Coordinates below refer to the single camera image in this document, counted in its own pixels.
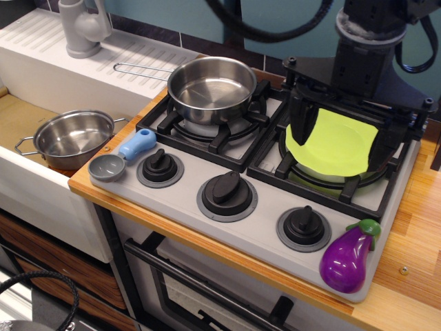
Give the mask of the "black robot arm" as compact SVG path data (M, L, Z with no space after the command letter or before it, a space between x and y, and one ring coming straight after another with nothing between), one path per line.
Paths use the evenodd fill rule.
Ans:
M284 60L285 143L300 165L339 177L379 172L403 143L422 137L437 103L394 65L410 24L421 23L438 44L429 15L439 8L439 1L346 1L336 17L334 57Z

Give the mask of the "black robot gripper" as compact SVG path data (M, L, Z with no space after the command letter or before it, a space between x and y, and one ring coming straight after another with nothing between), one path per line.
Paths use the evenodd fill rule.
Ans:
M286 84L291 91L289 118L294 141L303 146L318 117L311 101L363 101L387 107L399 115L415 115L422 125L433 114L433 99L401 79L393 68L393 48L338 45L334 57L287 57ZM409 117L370 119L378 129L368 156L367 172L379 172L404 141Z

